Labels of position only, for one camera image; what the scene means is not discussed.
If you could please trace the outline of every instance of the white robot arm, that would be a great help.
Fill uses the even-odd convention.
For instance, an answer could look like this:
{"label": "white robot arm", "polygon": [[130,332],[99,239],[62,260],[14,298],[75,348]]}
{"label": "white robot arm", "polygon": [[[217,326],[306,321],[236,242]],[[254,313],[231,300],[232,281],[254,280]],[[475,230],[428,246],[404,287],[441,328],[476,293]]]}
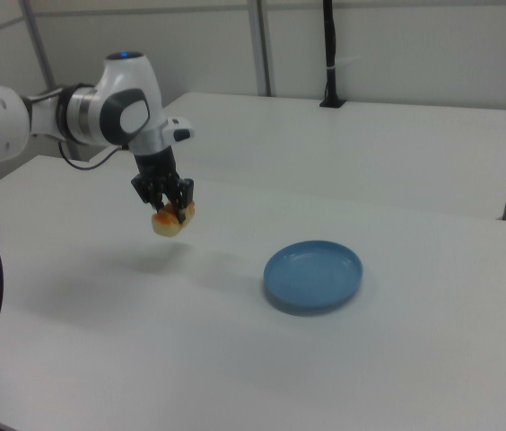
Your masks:
{"label": "white robot arm", "polygon": [[132,184],[142,201],[159,210],[165,195],[178,220],[185,220],[193,181],[177,174],[171,144],[194,132],[186,119],[166,117],[146,56],[108,56],[96,86],[77,84],[36,97],[0,86],[0,162],[21,153],[33,135],[82,145],[127,145],[139,168]]}

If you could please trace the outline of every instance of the plate rim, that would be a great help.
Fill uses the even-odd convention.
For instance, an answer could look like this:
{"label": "plate rim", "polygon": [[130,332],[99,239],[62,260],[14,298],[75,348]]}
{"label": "plate rim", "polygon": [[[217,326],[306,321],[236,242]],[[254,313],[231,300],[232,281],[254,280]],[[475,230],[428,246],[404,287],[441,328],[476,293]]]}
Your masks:
{"label": "plate rim", "polygon": [[276,299],[277,301],[279,301],[280,303],[282,303],[283,305],[286,305],[288,307],[295,307],[295,308],[303,309],[303,310],[319,310],[319,309],[328,309],[330,307],[335,307],[337,302],[323,304],[323,305],[316,305],[316,306],[299,304],[299,303],[292,303],[290,301],[283,299],[281,296],[276,295],[275,291],[272,290],[267,283],[267,274],[268,274],[269,268],[272,267],[275,264],[275,262],[277,261],[277,259],[280,259],[287,252],[287,250],[295,248],[295,247],[300,247],[303,245],[315,246],[315,245],[323,245],[323,244],[326,246],[334,246],[334,247],[342,250],[344,253],[347,253],[351,257],[351,262],[353,264],[356,263],[355,266],[357,267],[357,270],[358,270],[357,271],[358,272],[358,274],[357,274],[358,279],[355,283],[356,287],[346,298],[343,298],[343,300],[338,302],[338,305],[340,306],[340,305],[346,303],[352,296],[354,296],[357,293],[357,291],[359,290],[359,288],[361,286],[362,275],[363,275],[362,261],[361,261],[361,258],[359,258],[359,255],[356,252],[354,252],[352,249],[350,249],[349,247],[347,247],[339,242],[333,242],[333,241],[328,241],[328,240],[307,240],[307,241],[295,242],[293,244],[289,244],[289,245],[283,247],[281,250],[279,250],[275,254],[273,254],[273,256],[271,256],[271,258],[265,264],[265,269],[263,271],[263,284],[265,286],[266,291],[271,296],[273,296],[274,299]]}

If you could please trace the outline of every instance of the blue dish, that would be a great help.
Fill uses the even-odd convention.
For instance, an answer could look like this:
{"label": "blue dish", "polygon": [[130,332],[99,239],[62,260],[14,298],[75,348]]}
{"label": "blue dish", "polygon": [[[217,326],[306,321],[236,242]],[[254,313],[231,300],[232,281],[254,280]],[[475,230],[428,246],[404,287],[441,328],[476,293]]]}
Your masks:
{"label": "blue dish", "polygon": [[266,295],[292,314],[324,312],[345,303],[362,279],[359,257],[341,244],[299,242],[278,251],[266,264]]}

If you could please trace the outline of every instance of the white wall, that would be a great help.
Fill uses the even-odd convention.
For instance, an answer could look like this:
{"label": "white wall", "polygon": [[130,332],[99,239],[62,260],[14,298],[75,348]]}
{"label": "white wall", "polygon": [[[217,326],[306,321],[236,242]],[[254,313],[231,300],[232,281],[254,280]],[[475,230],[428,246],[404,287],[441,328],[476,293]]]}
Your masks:
{"label": "white wall", "polygon": [[[326,83],[321,2],[301,3],[269,0],[273,88],[277,96],[321,99]],[[337,72],[342,96],[506,109],[506,5],[341,4],[335,22],[337,58],[360,57]]]}
{"label": "white wall", "polygon": [[[46,89],[38,59],[22,11],[16,1],[0,0],[0,84],[19,94],[36,94]],[[37,154],[56,155],[52,141],[32,139],[15,159],[0,163],[0,179]]]}
{"label": "white wall", "polygon": [[247,0],[33,0],[59,84],[96,84],[103,59],[145,53],[164,104],[184,92],[259,94]]}

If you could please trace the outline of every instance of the food item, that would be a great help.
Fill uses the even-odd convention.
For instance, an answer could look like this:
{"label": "food item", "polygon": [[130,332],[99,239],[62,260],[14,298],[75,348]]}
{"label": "food item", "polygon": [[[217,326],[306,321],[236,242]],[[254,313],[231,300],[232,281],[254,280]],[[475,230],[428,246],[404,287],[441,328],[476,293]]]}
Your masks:
{"label": "food item", "polygon": [[195,202],[191,202],[185,210],[185,221],[180,224],[176,216],[176,211],[171,202],[152,215],[153,231],[161,236],[172,237],[179,233],[181,229],[189,224],[196,212]]}

